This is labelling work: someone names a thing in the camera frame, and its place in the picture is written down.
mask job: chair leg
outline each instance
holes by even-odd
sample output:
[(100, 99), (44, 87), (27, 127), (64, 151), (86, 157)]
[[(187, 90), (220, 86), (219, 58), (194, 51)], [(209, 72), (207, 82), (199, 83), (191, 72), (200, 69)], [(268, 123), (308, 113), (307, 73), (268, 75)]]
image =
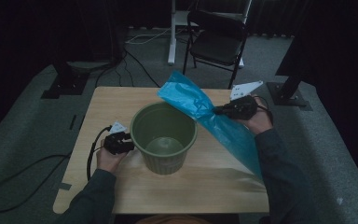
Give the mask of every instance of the chair leg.
[(240, 65), (240, 59), (241, 59), (241, 58), (239, 58), (239, 59), (235, 62), (234, 70), (232, 71), (232, 75), (231, 75), (231, 80), (229, 81), (229, 84), (228, 84), (228, 89), (229, 89), (229, 90), (231, 90), (231, 88), (232, 88), (232, 83), (234, 82), (234, 79), (235, 79), (235, 77), (237, 76), (238, 68), (239, 68), (239, 65)]
[(194, 67), (197, 68), (196, 58), (194, 56), (193, 56), (193, 64), (194, 64)]
[(182, 74), (184, 75), (185, 72), (186, 72), (186, 66), (187, 66), (187, 57), (188, 57), (188, 48), (189, 48), (189, 45), (190, 45), (190, 40), (187, 41), (187, 46), (186, 46), (186, 54), (185, 54), (185, 63), (183, 65), (183, 71), (182, 71)]

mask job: gray carpet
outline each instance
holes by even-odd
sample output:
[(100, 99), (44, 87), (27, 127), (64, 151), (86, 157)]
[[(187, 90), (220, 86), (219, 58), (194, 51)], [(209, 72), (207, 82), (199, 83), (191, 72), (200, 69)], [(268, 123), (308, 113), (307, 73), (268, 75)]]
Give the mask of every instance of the gray carpet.
[[(132, 31), (131, 35), (160, 31)], [(173, 70), (182, 71), (185, 44), (179, 35), (175, 65), (168, 66), (169, 38), (163, 36), (143, 45), (126, 45), (159, 85), (163, 85)], [(245, 46), (245, 66), (235, 84), (263, 80), (284, 82), (286, 77), (274, 74), (291, 43), (290, 38), (250, 36)], [(73, 63), (90, 67), (95, 63)], [(40, 99), (49, 89), (56, 72), (47, 67), (34, 77), (21, 97), (0, 124), (0, 180), (18, 172), (26, 165), (52, 154), (66, 154), (73, 149), (81, 121), (87, 112), (97, 77), (93, 72), (82, 95)], [(225, 89), (230, 74), (208, 65), (195, 69), (188, 65), (186, 75), (201, 88)], [(117, 69), (108, 70), (98, 81), (99, 86), (156, 87), (142, 67), (129, 55)], [(312, 195), (323, 223), (358, 223), (358, 170), (351, 159), (336, 127), (324, 110), (315, 89), (301, 83), (299, 90), (310, 102), (312, 111), (298, 107), (277, 106), (271, 101), (266, 85), (255, 93), (264, 96), (274, 114), (275, 127), (310, 177)], [(0, 188), (0, 209), (24, 199), (60, 159), (43, 161)], [(0, 223), (51, 223), (58, 215), (52, 205), (65, 171), (65, 161), (42, 188), (23, 206), (0, 214)], [(241, 223), (257, 223), (265, 214), (240, 214)]]

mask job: green bucket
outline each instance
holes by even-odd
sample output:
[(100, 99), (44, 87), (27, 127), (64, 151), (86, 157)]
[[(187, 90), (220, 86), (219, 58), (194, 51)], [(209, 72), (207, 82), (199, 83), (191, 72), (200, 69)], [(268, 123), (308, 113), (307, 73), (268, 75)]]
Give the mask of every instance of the green bucket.
[(197, 137), (196, 121), (165, 102), (139, 110), (130, 130), (147, 168), (159, 175), (178, 171)]

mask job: chair backrest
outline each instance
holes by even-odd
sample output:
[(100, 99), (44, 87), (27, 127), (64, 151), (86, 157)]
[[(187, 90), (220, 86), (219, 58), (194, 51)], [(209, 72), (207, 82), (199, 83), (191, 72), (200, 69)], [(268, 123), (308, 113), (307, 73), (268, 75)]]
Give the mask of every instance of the chair backrest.
[(200, 29), (219, 35), (229, 36), (239, 41), (246, 39), (246, 28), (242, 21), (216, 13), (193, 10), (187, 15), (187, 25), (197, 24)]

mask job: dark sleeve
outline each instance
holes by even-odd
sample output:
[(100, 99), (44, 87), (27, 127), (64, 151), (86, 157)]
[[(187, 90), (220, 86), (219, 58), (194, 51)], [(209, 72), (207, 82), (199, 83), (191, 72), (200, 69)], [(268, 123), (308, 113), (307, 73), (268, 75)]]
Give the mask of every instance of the dark sleeve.
[(271, 223), (319, 223), (310, 182), (273, 129), (255, 137)]
[(109, 223), (115, 203), (116, 177), (97, 169), (86, 187), (55, 223)]

